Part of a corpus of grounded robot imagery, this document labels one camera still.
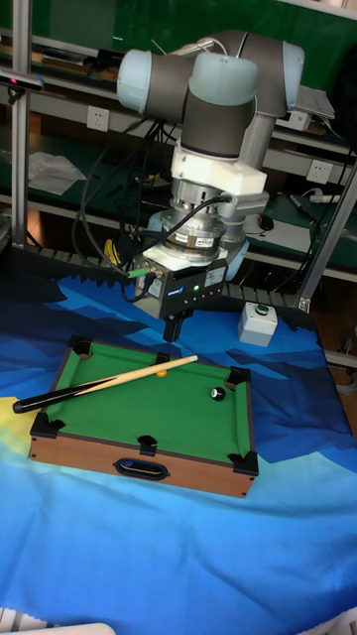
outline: billiard ball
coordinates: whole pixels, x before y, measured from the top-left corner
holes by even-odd
[[[214,401],[223,401],[225,397],[224,388],[220,388],[219,386],[217,388],[213,388],[211,390],[211,397],[212,399],[214,399]]]

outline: green wall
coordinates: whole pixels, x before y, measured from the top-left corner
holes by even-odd
[[[328,90],[357,22],[276,0],[33,0],[33,33],[89,47],[169,51],[210,33],[240,29],[287,40],[305,51],[302,83]],[[0,25],[11,27],[11,0],[0,0]]]

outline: wall socket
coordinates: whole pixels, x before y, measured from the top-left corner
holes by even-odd
[[[105,110],[105,108],[95,108],[95,106],[88,106],[87,128],[100,130],[101,132],[108,132],[108,124],[109,110]]]
[[[312,161],[306,180],[326,184],[332,172],[333,164],[325,161]]]

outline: handle cutout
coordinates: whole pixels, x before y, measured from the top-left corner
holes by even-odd
[[[150,463],[146,460],[140,460],[140,458],[120,458],[113,465],[119,474],[130,476],[131,478],[163,480],[170,476],[164,465]]]

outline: blue tablecloth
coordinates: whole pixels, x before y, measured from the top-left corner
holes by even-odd
[[[0,300],[0,605],[117,635],[294,634],[355,606],[357,444],[316,332],[280,318],[260,348],[239,343],[237,314],[196,312],[167,344],[117,285],[59,287]],[[33,415],[12,402],[50,388],[73,333],[249,368],[247,498],[30,461]]]

